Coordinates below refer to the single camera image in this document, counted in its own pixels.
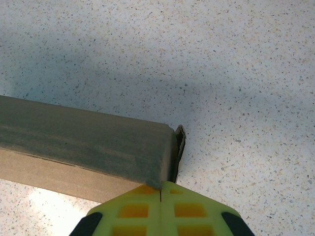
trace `brown cardboard box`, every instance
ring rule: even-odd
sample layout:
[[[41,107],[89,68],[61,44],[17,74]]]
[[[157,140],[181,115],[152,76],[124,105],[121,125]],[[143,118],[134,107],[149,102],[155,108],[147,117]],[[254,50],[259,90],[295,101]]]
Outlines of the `brown cardboard box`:
[[[0,96],[0,178],[95,202],[176,181],[183,128]]]

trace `speckled floor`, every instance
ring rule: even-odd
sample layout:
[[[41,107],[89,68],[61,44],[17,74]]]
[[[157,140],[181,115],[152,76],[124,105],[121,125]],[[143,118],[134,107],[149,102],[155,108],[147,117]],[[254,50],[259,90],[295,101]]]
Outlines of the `speckled floor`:
[[[182,124],[178,183],[257,236],[315,235],[314,65],[312,0],[1,2],[0,94]],[[95,205],[1,180],[0,235]]]

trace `terrazzo floor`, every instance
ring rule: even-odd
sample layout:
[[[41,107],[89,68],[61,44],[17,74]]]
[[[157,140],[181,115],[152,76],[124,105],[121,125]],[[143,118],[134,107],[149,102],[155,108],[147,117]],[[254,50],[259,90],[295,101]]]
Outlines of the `terrazzo floor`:
[[[1,95],[182,124],[178,184],[257,236],[315,235],[314,74],[313,0],[1,1]],[[0,180],[0,235],[96,205]]]

